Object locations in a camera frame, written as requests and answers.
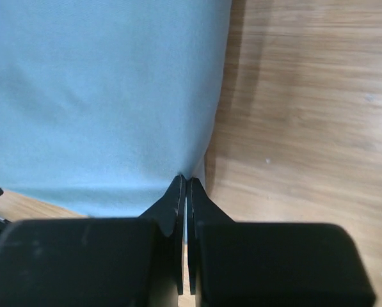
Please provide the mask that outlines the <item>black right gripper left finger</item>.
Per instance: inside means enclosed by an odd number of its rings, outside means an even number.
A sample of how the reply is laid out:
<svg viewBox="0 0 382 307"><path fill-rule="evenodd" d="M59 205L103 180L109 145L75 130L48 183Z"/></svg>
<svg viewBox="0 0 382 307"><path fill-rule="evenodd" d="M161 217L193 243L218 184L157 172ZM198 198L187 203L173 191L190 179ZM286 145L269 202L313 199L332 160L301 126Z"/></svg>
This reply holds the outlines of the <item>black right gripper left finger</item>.
<svg viewBox="0 0 382 307"><path fill-rule="evenodd" d="M178 294L183 294L186 179L177 175L166 192L139 217L153 220L169 240L171 266Z"/></svg>

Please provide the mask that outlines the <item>blue grey t shirt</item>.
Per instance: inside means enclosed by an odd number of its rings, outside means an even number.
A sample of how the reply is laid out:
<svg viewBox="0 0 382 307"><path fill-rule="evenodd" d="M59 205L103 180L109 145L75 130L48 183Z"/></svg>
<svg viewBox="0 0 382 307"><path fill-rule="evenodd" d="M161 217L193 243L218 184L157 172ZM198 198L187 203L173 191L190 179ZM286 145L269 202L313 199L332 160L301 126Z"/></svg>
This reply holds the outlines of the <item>blue grey t shirt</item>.
<svg viewBox="0 0 382 307"><path fill-rule="evenodd" d="M137 216L204 179L230 1L0 1L0 187Z"/></svg>

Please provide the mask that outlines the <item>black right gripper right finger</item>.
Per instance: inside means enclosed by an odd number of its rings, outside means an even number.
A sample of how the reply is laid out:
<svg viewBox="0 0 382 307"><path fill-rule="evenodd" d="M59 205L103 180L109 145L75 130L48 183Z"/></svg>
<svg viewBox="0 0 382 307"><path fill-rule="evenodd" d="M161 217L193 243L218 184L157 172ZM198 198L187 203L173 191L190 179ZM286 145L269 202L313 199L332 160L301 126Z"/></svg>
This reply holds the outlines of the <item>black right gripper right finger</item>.
<svg viewBox="0 0 382 307"><path fill-rule="evenodd" d="M225 294L236 223L207 195L201 181L187 182L187 260L192 294Z"/></svg>

